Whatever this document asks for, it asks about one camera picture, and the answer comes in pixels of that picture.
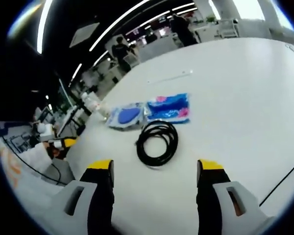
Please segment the person's left hand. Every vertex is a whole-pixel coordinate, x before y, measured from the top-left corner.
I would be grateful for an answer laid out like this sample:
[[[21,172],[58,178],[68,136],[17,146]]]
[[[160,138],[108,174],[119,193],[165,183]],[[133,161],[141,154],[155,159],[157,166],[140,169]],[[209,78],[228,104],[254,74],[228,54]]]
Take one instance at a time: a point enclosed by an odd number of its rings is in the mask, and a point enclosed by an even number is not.
[[[63,150],[55,148],[53,145],[47,147],[47,153],[51,159],[57,158],[63,160],[65,158],[65,153]]]

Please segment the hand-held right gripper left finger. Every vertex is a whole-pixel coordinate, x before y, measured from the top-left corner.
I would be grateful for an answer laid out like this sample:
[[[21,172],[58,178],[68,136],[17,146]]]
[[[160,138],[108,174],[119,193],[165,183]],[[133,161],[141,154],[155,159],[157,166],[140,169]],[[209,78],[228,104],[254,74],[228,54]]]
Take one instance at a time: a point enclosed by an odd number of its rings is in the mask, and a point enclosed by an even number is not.
[[[90,164],[80,180],[73,180],[53,196],[43,212],[50,235],[108,235],[115,201],[114,162]]]

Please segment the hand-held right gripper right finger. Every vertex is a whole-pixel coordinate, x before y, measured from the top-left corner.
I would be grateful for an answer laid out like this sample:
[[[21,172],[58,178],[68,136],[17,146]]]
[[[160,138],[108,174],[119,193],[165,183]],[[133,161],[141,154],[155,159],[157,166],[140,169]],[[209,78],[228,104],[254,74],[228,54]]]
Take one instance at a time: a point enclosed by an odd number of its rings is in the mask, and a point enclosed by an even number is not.
[[[261,235],[274,220],[217,162],[198,160],[196,185],[200,235]]]

